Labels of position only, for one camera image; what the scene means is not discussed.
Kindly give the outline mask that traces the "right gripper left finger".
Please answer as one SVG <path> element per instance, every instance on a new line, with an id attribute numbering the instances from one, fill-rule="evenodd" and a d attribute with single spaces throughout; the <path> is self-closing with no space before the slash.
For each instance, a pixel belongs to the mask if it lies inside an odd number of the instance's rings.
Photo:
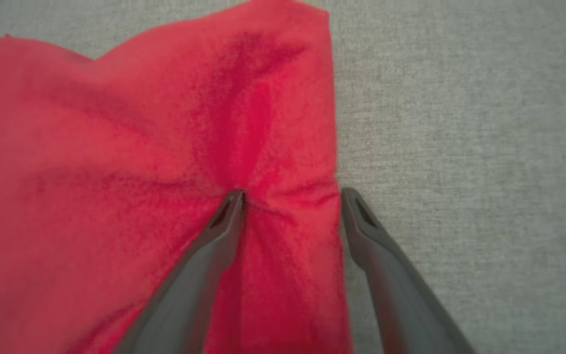
<path id="1" fill-rule="evenodd" d="M 219 279 L 234 261 L 245 213 L 245 191 L 227 193 L 113 354 L 202 354 Z"/>

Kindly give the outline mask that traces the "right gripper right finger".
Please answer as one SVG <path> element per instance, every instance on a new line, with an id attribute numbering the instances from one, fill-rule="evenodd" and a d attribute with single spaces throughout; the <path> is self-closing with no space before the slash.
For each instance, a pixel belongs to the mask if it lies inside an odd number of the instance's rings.
<path id="1" fill-rule="evenodd" d="M 445 307 L 362 195 L 341 191 L 352 259 L 366 275 L 384 354 L 475 354 Z"/>

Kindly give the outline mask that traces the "red Bulls 23 jersey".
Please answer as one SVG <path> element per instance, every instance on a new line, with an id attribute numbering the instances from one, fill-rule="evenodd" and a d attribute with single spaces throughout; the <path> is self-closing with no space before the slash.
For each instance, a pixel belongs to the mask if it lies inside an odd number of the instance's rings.
<path id="1" fill-rule="evenodd" d="M 0 37 L 0 354 L 110 354 L 224 196 L 203 351 L 350 354 L 329 13 L 251 0 L 90 59 Z"/>

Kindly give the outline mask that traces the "grey fabric sofa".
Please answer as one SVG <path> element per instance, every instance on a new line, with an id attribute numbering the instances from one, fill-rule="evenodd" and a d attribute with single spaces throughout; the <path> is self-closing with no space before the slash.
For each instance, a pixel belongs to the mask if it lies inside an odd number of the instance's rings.
<path id="1" fill-rule="evenodd" d="M 330 14 L 338 172 L 477 354 L 566 354 L 566 0 Z"/>

